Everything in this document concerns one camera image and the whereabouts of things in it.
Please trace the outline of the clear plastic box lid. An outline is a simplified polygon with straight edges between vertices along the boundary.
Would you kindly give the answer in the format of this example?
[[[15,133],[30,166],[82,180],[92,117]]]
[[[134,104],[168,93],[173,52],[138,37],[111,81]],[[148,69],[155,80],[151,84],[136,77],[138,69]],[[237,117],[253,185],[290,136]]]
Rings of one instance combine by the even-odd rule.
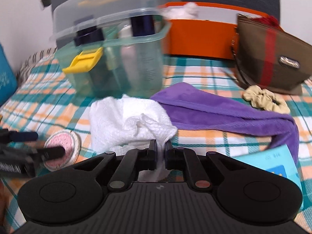
[[[159,14],[166,2],[180,0],[51,0],[53,39],[69,39],[76,32],[136,15]]]

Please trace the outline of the purple microfiber towel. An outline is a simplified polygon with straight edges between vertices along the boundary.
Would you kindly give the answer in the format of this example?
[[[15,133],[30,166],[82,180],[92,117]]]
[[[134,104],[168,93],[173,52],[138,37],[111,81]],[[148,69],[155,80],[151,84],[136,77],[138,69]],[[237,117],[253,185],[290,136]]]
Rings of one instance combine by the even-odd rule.
[[[269,148],[287,145],[298,162],[299,131],[287,114],[256,110],[230,98],[210,94],[180,82],[151,97],[181,130],[220,130],[255,137],[271,137]]]

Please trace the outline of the orange cardboard box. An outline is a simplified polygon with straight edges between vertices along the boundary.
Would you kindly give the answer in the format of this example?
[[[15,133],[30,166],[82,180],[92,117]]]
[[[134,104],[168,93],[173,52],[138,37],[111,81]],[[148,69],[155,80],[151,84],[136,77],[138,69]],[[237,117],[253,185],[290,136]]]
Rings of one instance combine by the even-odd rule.
[[[169,20],[171,28],[166,37],[166,54],[232,60],[230,46],[236,35],[237,15],[269,17],[265,12],[234,5],[204,2],[196,4],[196,19]]]

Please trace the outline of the clear green plastic storage box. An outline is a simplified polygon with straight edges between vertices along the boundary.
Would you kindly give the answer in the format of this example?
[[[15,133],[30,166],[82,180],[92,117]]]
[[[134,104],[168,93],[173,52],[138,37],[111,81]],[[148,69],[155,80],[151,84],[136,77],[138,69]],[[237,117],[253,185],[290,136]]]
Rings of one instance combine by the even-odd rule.
[[[171,24],[160,16],[154,16],[155,34],[149,36],[120,39],[118,32],[129,20],[104,27],[104,41],[75,46],[70,42],[56,52],[61,71],[70,66],[75,56],[82,51],[104,48],[104,53],[97,65],[89,72],[65,74],[76,93],[86,97],[115,98],[126,94],[131,97],[150,98],[163,87],[164,55],[168,44],[166,37]],[[137,56],[139,85],[133,89],[124,69],[120,49],[123,45],[134,45]]]

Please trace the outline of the light blue wipes packet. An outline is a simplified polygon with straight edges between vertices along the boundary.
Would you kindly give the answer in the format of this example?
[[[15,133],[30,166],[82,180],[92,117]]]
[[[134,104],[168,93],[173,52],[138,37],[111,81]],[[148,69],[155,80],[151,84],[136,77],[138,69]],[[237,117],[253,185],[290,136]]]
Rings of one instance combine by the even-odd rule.
[[[234,159],[293,181],[302,192],[297,167],[287,145],[261,152],[235,156]]]

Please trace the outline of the beige fabric scrunchie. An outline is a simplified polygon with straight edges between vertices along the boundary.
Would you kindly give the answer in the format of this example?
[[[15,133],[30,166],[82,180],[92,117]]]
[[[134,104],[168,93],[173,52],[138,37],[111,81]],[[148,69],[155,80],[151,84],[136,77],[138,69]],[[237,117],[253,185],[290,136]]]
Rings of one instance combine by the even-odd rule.
[[[267,89],[261,89],[257,85],[249,86],[243,92],[242,98],[248,101],[253,108],[281,114],[290,114],[287,103],[280,95],[276,95]]]

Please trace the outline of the round pink white pad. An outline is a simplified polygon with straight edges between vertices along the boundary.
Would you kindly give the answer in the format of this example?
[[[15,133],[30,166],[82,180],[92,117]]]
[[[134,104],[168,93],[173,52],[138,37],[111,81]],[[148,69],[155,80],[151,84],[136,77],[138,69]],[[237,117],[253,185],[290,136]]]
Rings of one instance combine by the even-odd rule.
[[[81,149],[80,137],[71,130],[55,132],[47,139],[44,146],[62,146],[65,149],[65,155],[63,157],[44,162],[44,166],[51,172],[75,164]]]

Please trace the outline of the white knit cloth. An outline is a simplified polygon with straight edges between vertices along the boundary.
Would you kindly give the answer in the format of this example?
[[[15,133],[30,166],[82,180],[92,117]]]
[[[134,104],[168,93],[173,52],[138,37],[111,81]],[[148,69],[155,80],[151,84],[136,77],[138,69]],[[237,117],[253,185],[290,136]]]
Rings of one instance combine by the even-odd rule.
[[[160,181],[169,175],[164,166],[164,145],[177,133],[164,108],[154,100],[123,95],[92,103],[89,111],[91,148],[97,154],[114,151],[125,155],[131,149],[143,150],[157,142],[157,167],[142,171],[139,181]]]

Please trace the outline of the olive red-striped pouch bag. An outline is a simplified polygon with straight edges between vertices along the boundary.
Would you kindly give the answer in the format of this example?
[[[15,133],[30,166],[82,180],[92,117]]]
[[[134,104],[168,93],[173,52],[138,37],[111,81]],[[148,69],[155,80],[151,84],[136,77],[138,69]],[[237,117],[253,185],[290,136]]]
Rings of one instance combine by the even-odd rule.
[[[235,75],[241,86],[302,95],[301,85],[311,77],[311,45],[253,19],[238,14],[232,39]]]

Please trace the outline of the dark blue jar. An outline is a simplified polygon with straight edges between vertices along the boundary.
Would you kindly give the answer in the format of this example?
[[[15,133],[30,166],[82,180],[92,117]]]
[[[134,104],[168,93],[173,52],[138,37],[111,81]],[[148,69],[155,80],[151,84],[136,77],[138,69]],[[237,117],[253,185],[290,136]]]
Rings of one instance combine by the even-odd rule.
[[[75,46],[80,46],[104,40],[105,38],[102,29],[98,27],[89,27],[80,30],[76,33],[76,36],[74,37]]]

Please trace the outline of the white lotion bottle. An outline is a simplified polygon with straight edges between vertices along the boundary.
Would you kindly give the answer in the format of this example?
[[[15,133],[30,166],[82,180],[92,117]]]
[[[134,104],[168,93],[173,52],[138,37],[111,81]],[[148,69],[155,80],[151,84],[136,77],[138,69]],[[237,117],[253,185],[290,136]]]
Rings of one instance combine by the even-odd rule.
[[[124,26],[119,32],[120,39],[129,39],[132,37],[131,25]],[[120,49],[124,69],[127,73],[128,80],[133,89],[138,88],[138,73],[137,73],[137,58],[136,49],[134,45],[123,45]]]

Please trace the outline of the yellow box latch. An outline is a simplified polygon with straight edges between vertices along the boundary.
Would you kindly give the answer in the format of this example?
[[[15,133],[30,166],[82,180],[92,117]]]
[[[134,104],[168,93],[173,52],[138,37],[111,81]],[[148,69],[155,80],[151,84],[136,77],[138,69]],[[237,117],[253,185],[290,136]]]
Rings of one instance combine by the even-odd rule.
[[[78,74],[89,72],[97,65],[104,53],[104,48],[100,47],[93,50],[82,51],[79,55],[75,56],[70,66],[64,68],[62,71],[65,74]]]

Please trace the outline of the dark blue bottle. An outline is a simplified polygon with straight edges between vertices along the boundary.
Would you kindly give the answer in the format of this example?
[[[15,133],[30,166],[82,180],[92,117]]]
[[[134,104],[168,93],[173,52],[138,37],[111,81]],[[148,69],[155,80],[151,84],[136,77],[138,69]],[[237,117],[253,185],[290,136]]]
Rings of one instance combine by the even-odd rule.
[[[155,34],[154,19],[152,15],[131,17],[131,26],[134,37]]]

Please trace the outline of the red fluffy cloth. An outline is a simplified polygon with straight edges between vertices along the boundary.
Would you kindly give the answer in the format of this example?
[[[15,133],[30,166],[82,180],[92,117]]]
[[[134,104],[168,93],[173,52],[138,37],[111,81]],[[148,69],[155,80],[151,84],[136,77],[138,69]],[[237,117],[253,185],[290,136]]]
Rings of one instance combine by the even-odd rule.
[[[279,21],[274,16],[269,15],[267,17],[254,18],[253,20],[273,28],[280,28]]]

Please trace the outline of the striped pillow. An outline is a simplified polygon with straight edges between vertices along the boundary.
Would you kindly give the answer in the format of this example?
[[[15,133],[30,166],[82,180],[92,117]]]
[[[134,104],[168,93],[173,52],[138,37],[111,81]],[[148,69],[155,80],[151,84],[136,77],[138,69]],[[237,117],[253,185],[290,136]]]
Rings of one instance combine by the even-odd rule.
[[[39,61],[54,55],[56,51],[57,48],[48,48],[30,55],[28,59],[22,63],[16,75],[18,86],[20,87],[23,83],[25,83],[25,81],[27,81],[31,70],[37,65]]]

